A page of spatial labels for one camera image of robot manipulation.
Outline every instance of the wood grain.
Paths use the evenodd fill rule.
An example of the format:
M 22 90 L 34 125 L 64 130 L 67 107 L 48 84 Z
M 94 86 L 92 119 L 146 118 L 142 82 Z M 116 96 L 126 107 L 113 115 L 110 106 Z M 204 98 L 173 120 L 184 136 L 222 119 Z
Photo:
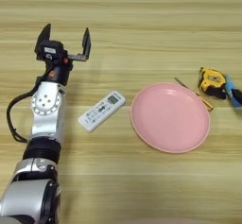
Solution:
M 215 109 L 206 142 L 182 155 L 158 152 L 135 134 L 130 103 L 139 90 L 179 77 L 197 90 L 199 68 L 229 74 L 242 89 L 242 0 L 0 0 L 0 192 L 26 146 L 10 137 L 6 107 L 32 87 L 44 65 L 33 49 L 42 27 L 73 53 L 85 27 L 88 63 L 71 73 L 60 160 L 60 223 L 237 224 L 242 222 L 242 112 Z M 93 133 L 78 117 L 110 90 L 127 104 Z M 14 124 L 31 127 L 29 101 Z

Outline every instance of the black cable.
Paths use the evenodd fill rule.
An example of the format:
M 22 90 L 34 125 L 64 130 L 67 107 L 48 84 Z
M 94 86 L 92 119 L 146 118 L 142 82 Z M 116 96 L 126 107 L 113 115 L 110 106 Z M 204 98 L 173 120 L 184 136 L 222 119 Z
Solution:
M 48 74 L 50 73 L 51 70 L 53 70 L 53 66 L 49 66 L 48 69 L 46 69 L 45 73 L 40 77 L 40 79 L 38 80 L 38 82 L 36 82 L 35 86 L 33 87 L 33 89 L 25 94 L 19 95 L 17 97 L 15 97 L 8 105 L 7 108 L 7 122 L 9 125 L 9 130 L 11 132 L 12 137 L 20 143 L 27 143 L 27 139 L 23 136 L 21 136 L 18 132 L 17 129 L 12 126 L 11 123 L 11 117 L 10 117 L 10 111 L 12 109 L 12 107 L 18 103 L 19 101 L 27 98 L 27 97 L 32 97 L 36 91 L 38 90 L 38 87 L 40 86 L 41 82 L 46 78 L 46 76 L 48 76 Z

